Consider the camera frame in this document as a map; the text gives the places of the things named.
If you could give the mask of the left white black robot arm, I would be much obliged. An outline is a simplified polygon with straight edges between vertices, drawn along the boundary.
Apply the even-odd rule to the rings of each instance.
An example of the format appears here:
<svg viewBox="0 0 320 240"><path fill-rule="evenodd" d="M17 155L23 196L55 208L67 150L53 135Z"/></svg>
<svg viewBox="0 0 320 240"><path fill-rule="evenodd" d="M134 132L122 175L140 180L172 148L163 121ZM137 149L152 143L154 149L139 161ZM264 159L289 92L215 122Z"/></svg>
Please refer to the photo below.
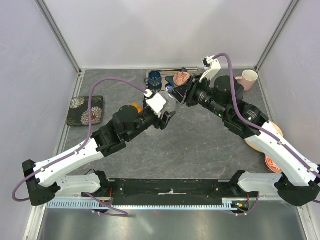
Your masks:
<svg viewBox="0 0 320 240"><path fill-rule="evenodd" d="M46 204L60 194L106 196L111 185L103 171L90 175L70 176L69 173L119 152L151 126L164 130L175 114L175 109L155 113L147 106L139 112L136 107L125 105L113 114L106 125L79 145L42 162L25 161L22 168L31 205Z"/></svg>

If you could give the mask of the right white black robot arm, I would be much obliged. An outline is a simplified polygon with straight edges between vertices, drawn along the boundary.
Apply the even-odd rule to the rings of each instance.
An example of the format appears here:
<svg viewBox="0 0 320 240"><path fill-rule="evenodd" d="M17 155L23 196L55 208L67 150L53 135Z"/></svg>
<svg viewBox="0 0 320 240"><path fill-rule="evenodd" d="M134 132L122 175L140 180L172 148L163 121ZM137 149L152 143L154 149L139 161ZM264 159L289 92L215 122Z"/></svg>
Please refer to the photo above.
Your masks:
<svg viewBox="0 0 320 240"><path fill-rule="evenodd" d="M306 159L276 130L256 106L243 100L244 87L228 75L214 81L201 75L180 72L166 80L169 94L188 107L201 105L220 119L233 134L270 157L280 173L262 174L238 171L229 191L235 197L245 192L277 194L293 206L315 202L320 194L320 167Z"/></svg>

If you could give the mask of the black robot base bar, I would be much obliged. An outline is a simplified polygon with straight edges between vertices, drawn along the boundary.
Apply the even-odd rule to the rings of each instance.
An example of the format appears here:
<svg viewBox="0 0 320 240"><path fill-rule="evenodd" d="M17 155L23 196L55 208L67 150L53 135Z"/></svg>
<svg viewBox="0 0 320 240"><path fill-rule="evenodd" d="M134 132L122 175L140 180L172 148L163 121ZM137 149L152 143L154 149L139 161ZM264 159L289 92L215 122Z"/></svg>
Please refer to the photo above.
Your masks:
<svg viewBox="0 0 320 240"><path fill-rule="evenodd" d="M232 183L208 179L121 179L110 183L118 206L208 206L243 194Z"/></svg>

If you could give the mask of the clear unlabelled water bottle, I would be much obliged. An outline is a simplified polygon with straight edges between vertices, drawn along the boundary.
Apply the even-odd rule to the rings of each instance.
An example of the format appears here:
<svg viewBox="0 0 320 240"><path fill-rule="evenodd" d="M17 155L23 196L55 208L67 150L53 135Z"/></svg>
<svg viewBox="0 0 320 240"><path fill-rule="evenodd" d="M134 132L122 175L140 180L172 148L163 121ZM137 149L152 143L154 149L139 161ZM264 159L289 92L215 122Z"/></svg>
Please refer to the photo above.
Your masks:
<svg viewBox="0 0 320 240"><path fill-rule="evenodd" d="M167 91L164 91L161 95L166 99L166 104L163 107L161 113L164 114L165 112L175 112L177 105L176 99L173 96L171 96Z"/></svg>

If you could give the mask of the labelled water bottle blue cap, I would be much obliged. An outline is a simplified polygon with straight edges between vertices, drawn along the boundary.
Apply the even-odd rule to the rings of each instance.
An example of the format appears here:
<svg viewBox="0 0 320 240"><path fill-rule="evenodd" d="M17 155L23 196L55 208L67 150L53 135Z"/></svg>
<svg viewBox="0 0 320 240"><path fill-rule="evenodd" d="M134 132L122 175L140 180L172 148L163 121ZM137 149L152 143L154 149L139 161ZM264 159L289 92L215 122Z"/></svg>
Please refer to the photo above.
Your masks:
<svg viewBox="0 0 320 240"><path fill-rule="evenodd" d="M169 85L169 86L166 87L166 91L169 91L169 90L171 90L171 89L173 89L173 87L172 87L171 85Z"/></svg>

